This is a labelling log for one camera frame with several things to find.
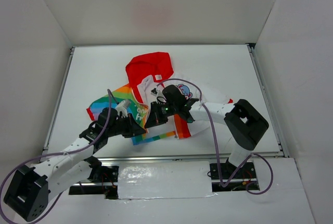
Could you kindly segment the rainbow hooded kids jacket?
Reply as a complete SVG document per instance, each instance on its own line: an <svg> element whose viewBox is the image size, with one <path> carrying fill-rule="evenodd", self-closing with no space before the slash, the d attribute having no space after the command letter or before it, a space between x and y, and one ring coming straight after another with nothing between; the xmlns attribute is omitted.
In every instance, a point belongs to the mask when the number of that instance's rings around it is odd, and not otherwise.
<svg viewBox="0 0 333 224"><path fill-rule="evenodd" d="M114 90L113 99L103 96L92 102L87 108L87 113L92 121L97 120L102 110L109 105L115 107L118 102L128 99L131 104L127 110L133 115L134 120L143 127L150 111L151 102L155 97L151 90L157 87L162 90L165 86L173 84L181 93L189 98L202 98L206 96L217 97L222 104L232 103L232 99L221 92L199 83L179 72L174 72L169 53L155 52L134 57L125 67L128 84ZM185 139L194 136L210 127L207 121L195 121L187 123L179 116L171 116L168 122L150 128L143 135L132 138L133 145L153 142L171 136L177 139Z"/></svg>

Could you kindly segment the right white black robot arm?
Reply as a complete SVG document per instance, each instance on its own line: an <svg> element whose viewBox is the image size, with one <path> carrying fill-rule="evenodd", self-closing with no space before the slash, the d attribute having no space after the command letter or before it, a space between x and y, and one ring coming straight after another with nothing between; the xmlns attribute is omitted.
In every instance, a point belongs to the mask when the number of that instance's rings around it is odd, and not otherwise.
<svg viewBox="0 0 333 224"><path fill-rule="evenodd" d="M171 84L162 91L151 91L156 100L150 104L145 128L167 123L170 116L179 116L186 123L207 121L214 131L214 124L226 125L236 141L226 162L227 174L238 178L245 170L248 159L269 128L267 120L245 99L236 103L205 103L201 98L185 96L180 88Z"/></svg>

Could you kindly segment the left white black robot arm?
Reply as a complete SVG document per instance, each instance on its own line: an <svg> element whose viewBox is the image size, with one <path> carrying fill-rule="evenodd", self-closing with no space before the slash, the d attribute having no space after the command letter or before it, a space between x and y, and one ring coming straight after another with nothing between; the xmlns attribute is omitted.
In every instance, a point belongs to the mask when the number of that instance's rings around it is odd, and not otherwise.
<svg viewBox="0 0 333 224"><path fill-rule="evenodd" d="M25 221L36 220L58 194L82 180L102 182L109 169L94 154L113 136L132 138L146 131L132 114L105 108L79 137L57 156L28 167L21 165L4 195L4 203Z"/></svg>

